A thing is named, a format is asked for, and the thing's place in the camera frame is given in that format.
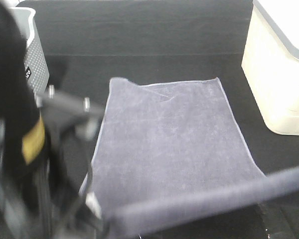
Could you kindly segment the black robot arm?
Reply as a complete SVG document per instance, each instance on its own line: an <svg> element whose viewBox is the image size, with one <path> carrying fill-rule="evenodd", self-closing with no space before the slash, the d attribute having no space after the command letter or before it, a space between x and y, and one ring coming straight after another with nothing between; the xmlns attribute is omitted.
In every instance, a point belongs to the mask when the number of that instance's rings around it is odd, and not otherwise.
<svg viewBox="0 0 299 239"><path fill-rule="evenodd" d="M108 226L88 204L92 168L79 192L66 172L62 139L91 130L104 109L60 94L36 94L26 81L26 38L0 1L0 219L15 239L102 239Z"/></svg>

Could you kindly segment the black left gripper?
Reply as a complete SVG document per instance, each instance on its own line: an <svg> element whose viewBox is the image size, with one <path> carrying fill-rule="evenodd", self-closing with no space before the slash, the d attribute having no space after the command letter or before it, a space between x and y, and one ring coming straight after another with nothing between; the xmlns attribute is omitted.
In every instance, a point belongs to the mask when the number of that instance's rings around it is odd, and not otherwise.
<svg viewBox="0 0 299 239"><path fill-rule="evenodd" d="M86 141L96 138L105 108L49 85L36 100L49 139L49 188L55 239L103 239L103 221L96 196L89 193L93 170Z"/></svg>

